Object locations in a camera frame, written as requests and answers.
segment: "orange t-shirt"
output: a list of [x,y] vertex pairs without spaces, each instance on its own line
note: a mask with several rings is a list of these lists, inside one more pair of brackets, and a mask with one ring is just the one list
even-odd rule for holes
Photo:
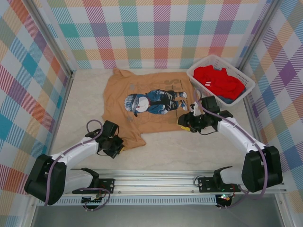
[[185,72],[113,73],[103,94],[102,118],[120,126],[126,149],[145,145],[142,133],[181,130],[178,118],[194,103],[194,88]]

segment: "cable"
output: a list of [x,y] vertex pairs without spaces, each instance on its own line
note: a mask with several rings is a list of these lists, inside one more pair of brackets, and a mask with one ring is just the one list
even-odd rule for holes
[[232,190],[233,190],[232,197],[235,197],[236,189],[235,189],[235,186],[233,186],[233,184],[232,184]]
[[[102,188],[105,188],[105,186],[104,186],[103,184],[101,185],[101,187],[102,187]],[[102,196],[102,192],[99,191],[99,193],[100,193],[100,195]],[[102,198],[104,198],[105,196],[106,196],[106,192],[104,192],[104,196],[102,196]]]
[[[215,117],[218,117],[218,118],[220,118],[220,119],[222,119],[222,120],[228,122],[228,123],[231,124],[233,127],[237,128],[240,132],[243,133],[243,135],[245,135],[245,136],[253,143],[253,146],[255,146],[255,147],[258,149],[258,151],[259,151],[259,153],[260,153],[260,155],[261,155],[261,157],[262,157],[262,161],[263,161],[263,165],[264,165],[264,184],[263,184],[263,189],[262,189],[261,194],[260,194],[257,198],[254,198],[254,199],[255,199],[255,200],[261,199],[261,198],[263,197],[265,191],[266,191],[266,188],[267,188],[267,181],[268,181],[267,163],[266,163],[266,159],[265,159],[265,156],[264,156],[264,154],[263,154],[261,148],[260,148],[259,145],[255,142],[255,139],[253,139],[253,138],[252,138],[248,133],[246,133],[246,131],[243,130],[241,127],[239,127],[239,126],[236,125],[235,123],[231,122],[230,120],[226,119],[225,117],[222,117],[222,116],[220,116],[220,115],[214,114],[213,112],[210,112],[210,111],[206,110],[206,109],[201,105],[201,102],[197,99],[197,94],[196,94],[197,91],[200,92],[199,90],[195,90],[195,91],[194,91],[194,100],[195,100],[195,102],[199,105],[199,107],[200,107],[204,112],[206,112],[206,113],[208,113],[208,114],[210,114],[210,115],[213,115],[213,116],[215,116]],[[241,202],[243,202],[243,200],[247,197],[248,193],[249,193],[249,192],[245,192],[245,193],[244,193],[245,196],[244,196],[241,200],[239,200],[239,201],[236,202],[235,204],[229,206],[228,208],[232,208],[232,207],[234,207],[234,206],[240,204]]]
[[60,155],[58,158],[56,158],[55,161],[52,163],[52,165],[51,165],[51,167],[49,169],[49,172],[48,172],[48,176],[47,176],[46,198],[45,198],[45,204],[44,204],[44,206],[47,206],[48,201],[49,201],[49,194],[50,194],[50,188],[51,188],[51,176],[52,176],[52,172],[53,172],[53,168],[54,168],[55,164],[60,160],[60,158],[62,158],[62,156],[66,155],[71,150],[73,150],[73,149],[75,149],[75,148],[77,148],[77,147],[79,147],[81,145],[84,145],[84,144],[92,142],[93,140],[95,140],[96,138],[98,138],[102,134],[102,132],[103,132],[103,125],[102,125],[102,123],[100,121],[95,120],[95,119],[92,119],[89,122],[87,122],[87,124],[86,124],[86,130],[87,130],[87,132],[90,132],[89,131],[89,123],[91,123],[91,122],[98,122],[100,124],[101,130],[98,133],[98,135],[95,136],[94,138],[88,140],[88,141],[85,141],[83,143],[78,143],[78,144],[72,146],[71,148],[67,149],[65,152],[62,153],[62,155]]
[[206,176],[203,176],[203,175],[199,175],[199,176],[197,176],[195,179],[194,179],[194,186],[196,186],[196,187],[199,187],[199,185],[196,185],[196,180],[198,179],[198,177],[200,177],[200,176],[202,176],[202,177],[206,177]]
[[207,135],[213,134],[213,133],[215,133],[215,132],[217,132],[217,131],[212,131],[212,132],[207,133],[207,134],[202,134],[202,133],[200,133],[200,132],[198,131],[198,133],[199,133],[200,135],[202,135],[202,136],[207,136]]
[[101,154],[99,154],[99,151],[96,154],[99,155],[99,156],[108,156],[108,155],[101,155]]
[[104,192],[106,192],[108,194],[108,198],[105,201],[105,203],[103,203],[102,205],[97,206],[97,208],[95,208],[95,209],[88,209],[87,206],[86,206],[86,204],[88,202],[84,203],[84,208],[86,209],[86,211],[92,211],[92,212],[94,212],[96,210],[101,209],[102,207],[104,207],[109,202],[110,192],[109,192],[109,190],[107,190],[105,188],[80,188],[79,190],[83,190],[83,191],[98,190],[98,191],[104,191]]

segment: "white plastic basket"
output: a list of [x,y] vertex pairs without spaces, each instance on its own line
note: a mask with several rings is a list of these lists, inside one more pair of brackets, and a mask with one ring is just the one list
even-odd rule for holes
[[[235,101],[233,101],[231,104],[225,103],[222,99],[217,97],[214,93],[212,93],[210,90],[208,90],[206,87],[204,87],[201,83],[199,83],[193,76],[194,76],[194,70],[198,67],[205,67],[212,65],[215,69],[221,70],[222,68],[226,68],[227,74],[233,77],[238,78],[242,84],[244,84],[246,91],[240,95]],[[218,57],[217,55],[209,55],[197,63],[195,63],[192,67],[190,67],[187,70],[187,75],[190,78],[191,83],[194,87],[196,87],[198,90],[202,92],[202,97],[206,96],[215,96],[218,106],[223,107],[230,107],[235,104],[237,104],[240,100],[242,100],[249,92],[252,91],[252,89],[255,87],[256,83],[246,76],[244,73],[233,67],[230,63],[226,62],[222,58]]]

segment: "cartoon print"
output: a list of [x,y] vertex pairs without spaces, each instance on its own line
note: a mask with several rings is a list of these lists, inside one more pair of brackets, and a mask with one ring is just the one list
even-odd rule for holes
[[137,117],[138,113],[150,112],[152,114],[167,114],[168,111],[177,110],[179,107],[187,110],[184,100],[175,101],[174,99],[181,97],[187,98],[186,92],[175,92],[165,90],[152,90],[144,94],[130,94],[124,101],[127,111],[131,111]]

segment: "plaid fabric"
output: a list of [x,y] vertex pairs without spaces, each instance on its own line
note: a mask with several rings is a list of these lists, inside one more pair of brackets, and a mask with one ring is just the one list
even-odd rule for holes
[[293,210],[303,220],[303,1],[284,0],[244,71],[263,141],[281,153]]
[[[82,69],[189,68],[209,54],[231,61],[258,3],[259,0],[48,0]],[[36,4],[57,37],[39,0]]]
[[48,151],[67,76],[21,0],[0,1],[0,226],[24,212],[23,187]]
[[249,37],[248,37],[248,39],[247,39],[247,41],[245,43],[245,46],[244,46],[244,48],[243,48],[243,50],[241,52],[241,55],[240,55],[240,57],[239,57],[239,59],[237,61],[236,67],[238,67],[240,65],[241,61],[243,60],[243,57],[246,54],[247,49],[249,48],[249,46],[250,46],[253,38],[255,37],[256,32],[258,31],[259,27],[261,26],[261,22],[262,22],[262,20],[263,20],[263,18],[265,16],[265,14],[267,13],[267,10],[268,10],[270,4],[272,3],[272,1],[273,0],[267,0],[266,1],[266,4],[264,5],[264,7],[263,7],[263,9],[262,9],[262,11],[261,11],[261,13],[260,13],[260,15],[259,15],[259,17],[258,17],[258,19],[257,19],[257,21],[255,23],[255,25],[254,25],[254,28],[252,29],[252,31],[251,31],[251,33],[250,33],[250,35],[249,35]]

